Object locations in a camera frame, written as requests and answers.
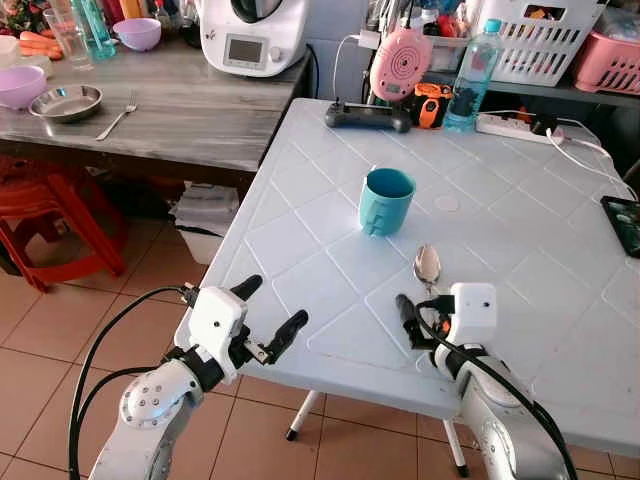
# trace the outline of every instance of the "terracotta floor tile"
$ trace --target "terracotta floor tile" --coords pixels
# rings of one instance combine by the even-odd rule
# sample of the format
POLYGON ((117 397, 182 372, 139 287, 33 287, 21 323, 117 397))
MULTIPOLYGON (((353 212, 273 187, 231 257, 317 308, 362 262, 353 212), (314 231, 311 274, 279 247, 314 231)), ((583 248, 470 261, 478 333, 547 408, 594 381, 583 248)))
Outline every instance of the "terracotta floor tile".
POLYGON ((67 232, 58 241, 52 243, 36 235, 29 242, 26 250, 33 265, 49 267, 68 263, 83 245, 82 239, 74 232, 67 232))
MULTIPOLYGON (((469 427, 460 423, 455 424, 456 432, 458 432, 458 440, 463 447, 473 447, 475 437, 469 427)), ((447 434, 444 431, 442 420, 439 418, 428 417, 426 415, 418 415, 418 436, 430 438, 432 440, 440 440, 448 442, 447 434)))
POLYGON ((295 442, 290 421, 291 410, 237 399, 211 479, 312 480, 322 418, 310 415, 295 442))
POLYGON ((14 454, 69 364, 0 348, 0 451, 14 454))
POLYGON ((235 397, 238 393, 238 388, 240 388, 240 382, 244 377, 242 375, 238 376, 235 382, 231 385, 225 385, 224 383, 219 383, 216 388, 212 390, 212 393, 222 393, 223 395, 231 395, 235 397))
MULTIPOLYGON (((65 283, 118 293, 122 290, 124 284, 127 283, 127 280, 135 271, 144 254, 149 250, 149 247, 151 247, 151 242, 149 240, 140 240, 130 237, 122 251, 122 258, 127 269, 119 277, 114 277, 106 270, 100 270, 99 272, 87 277, 76 278, 65 283)), ((89 252, 90 250, 83 246, 74 258, 83 258, 87 256, 89 252)))
POLYGON ((569 445, 569 452, 576 468, 591 470, 592 472, 613 473, 609 455, 605 452, 573 445, 569 445))
POLYGON ((14 458, 2 480, 67 480, 69 475, 53 468, 14 458))
POLYGON ((578 470, 578 480, 614 480, 613 475, 578 470))
POLYGON ((7 469, 9 462, 11 462, 11 457, 0 453, 0 477, 2 477, 2 474, 7 469))
MULTIPOLYGON (((486 480, 487 471, 477 450, 463 448, 471 480, 486 480)), ((449 445, 426 438, 418 438, 418 478, 459 480, 449 445)))
POLYGON ((416 434, 416 414, 396 408, 361 402, 352 398, 327 395, 324 414, 327 417, 384 428, 400 433, 416 434))
POLYGON ((115 298, 113 293, 56 285, 40 297, 4 346, 72 361, 115 298))
POLYGON ((167 222, 164 227, 162 227, 160 235, 158 235, 156 241, 164 243, 176 243, 178 245, 185 244, 184 238, 182 238, 180 232, 176 230, 176 227, 174 227, 171 222, 167 222))
MULTIPOLYGON (((20 448, 18 457, 60 469, 67 468, 67 426, 79 373, 80 367, 73 366, 65 376, 20 448)), ((85 392, 88 393, 106 374, 103 370, 91 369, 85 392)), ((80 434, 78 458, 81 474, 90 473, 98 453, 113 431, 120 396, 131 380, 132 377, 128 376, 113 380, 100 390, 92 402, 80 434)))
POLYGON ((613 473, 623 477, 640 478, 640 458, 611 455, 613 473))
POLYGON ((40 295, 24 278, 0 272, 0 342, 22 320, 40 295))
MULTIPOLYGON (((238 388, 238 397, 270 403, 279 407, 299 409, 307 397, 307 390, 287 387, 255 377, 244 376, 238 388)), ((320 395, 312 412, 322 414, 325 395, 320 395)))
POLYGON ((129 237, 140 240, 155 240, 168 220, 155 218, 128 217, 129 237))
MULTIPOLYGON (((145 254, 122 293, 138 296, 165 285, 185 282, 198 285, 206 268, 193 260, 186 245, 157 242, 145 254)), ((173 292, 161 293, 157 298, 180 303, 179 296, 173 292)))
POLYGON ((176 442, 169 480, 209 480, 232 405, 231 397, 205 395, 176 442))
MULTIPOLYGON (((91 339, 76 357, 76 363, 84 362, 89 346, 98 332, 135 298, 120 295, 113 302, 91 339)), ((147 300, 141 303, 109 331, 92 366, 115 371, 159 364, 184 312, 184 306, 167 302, 147 300)))
POLYGON ((416 480, 416 454, 416 437, 325 418, 316 480, 416 480))

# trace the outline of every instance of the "teal mug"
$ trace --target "teal mug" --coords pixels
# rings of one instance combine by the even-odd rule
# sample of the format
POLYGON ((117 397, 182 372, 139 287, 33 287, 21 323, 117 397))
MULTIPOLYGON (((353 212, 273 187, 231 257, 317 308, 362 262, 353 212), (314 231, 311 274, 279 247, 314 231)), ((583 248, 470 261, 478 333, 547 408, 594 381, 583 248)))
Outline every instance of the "teal mug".
POLYGON ((360 197, 360 225, 367 235, 391 235, 400 230, 416 191, 404 172, 378 168, 367 175, 360 197))

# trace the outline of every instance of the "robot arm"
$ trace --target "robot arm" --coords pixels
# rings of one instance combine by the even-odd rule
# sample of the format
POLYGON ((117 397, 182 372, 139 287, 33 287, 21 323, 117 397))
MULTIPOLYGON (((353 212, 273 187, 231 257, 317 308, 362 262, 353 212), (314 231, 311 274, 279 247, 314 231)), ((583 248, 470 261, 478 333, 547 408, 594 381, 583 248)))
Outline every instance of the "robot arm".
POLYGON ((303 310, 297 312, 269 345, 255 343, 244 325, 245 300, 261 283, 261 277, 254 275, 231 290, 191 289, 186 300, 192 309, 178 327, 177 346, 162 365, 125 389, 116 427, 90 480, 166 479, 175 441, 202 403, 204 392, 220 382, 233 382, 237 370, 252 358, 262 364, 276 362, 308 316, 303 310))
MULTIPOLYGON (((564 458, 538 420, 505 387, 435 338, 425 338, 415 307, 398 295, 403 326, 413 348, 431 350, 433 365, 455 382, 459 416, 474 433, 492 480, 566 480, 564 458)), ((500 374, 527 399, 529 394, 503 362, 487 353, 496 329, 496 291, 489 284, 452 286, 451 295, 430 302, 441 312, 431 326, 439 338, 458 346, 500 374)))

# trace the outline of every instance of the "metal spoon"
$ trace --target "metal spoon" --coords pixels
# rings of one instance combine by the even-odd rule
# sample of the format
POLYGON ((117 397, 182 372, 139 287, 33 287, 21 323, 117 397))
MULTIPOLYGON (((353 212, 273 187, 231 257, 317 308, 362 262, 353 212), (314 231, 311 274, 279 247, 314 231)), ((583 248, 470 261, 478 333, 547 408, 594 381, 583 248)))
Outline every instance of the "metal spoon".
POLYGON ((431 288, 438 282, 441 271, 440 258, 436 249, 431 245, 421 246, 413 262, 413 274, 426 285, 429 295, 431 295, 431 288))

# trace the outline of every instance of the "blue bottle cap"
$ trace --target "blue bottle cap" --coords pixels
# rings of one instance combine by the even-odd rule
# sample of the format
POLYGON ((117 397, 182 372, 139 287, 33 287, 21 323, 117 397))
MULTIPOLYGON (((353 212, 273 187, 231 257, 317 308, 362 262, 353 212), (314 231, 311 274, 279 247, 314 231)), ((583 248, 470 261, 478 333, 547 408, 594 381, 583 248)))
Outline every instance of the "blue bottle cap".
POLYGON ((502 22, 500 20, 497 20, 495 18, 490 18, 489 20, 487 20, 487 23, 484 26, 484 32, 498 33, 500 31, 501 25, 502 25, 502 22))

